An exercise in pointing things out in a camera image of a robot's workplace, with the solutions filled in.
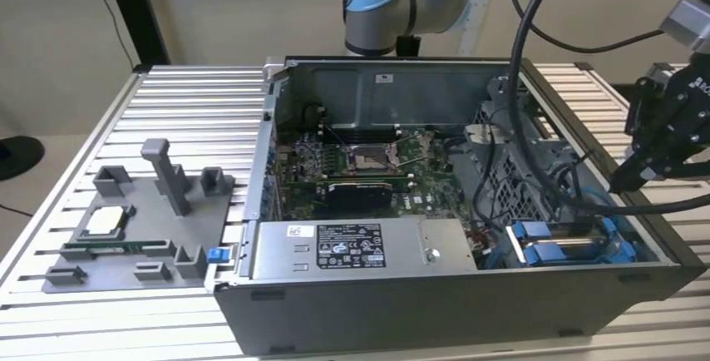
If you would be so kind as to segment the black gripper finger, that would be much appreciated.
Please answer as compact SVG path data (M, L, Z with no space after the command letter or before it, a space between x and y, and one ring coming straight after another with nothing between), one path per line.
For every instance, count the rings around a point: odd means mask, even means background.
M641 77L634 83L629 103L625 133L631 137L631 145L626 160L610 178L610 192L637 191L645 185L641 177L647 167L651 142L655 137L655 109L662 98L663 85L649 77Z
M646 167L641 178L647 181L709 181L709 145L703 145L701 151L678 165L669 165L663 170Z

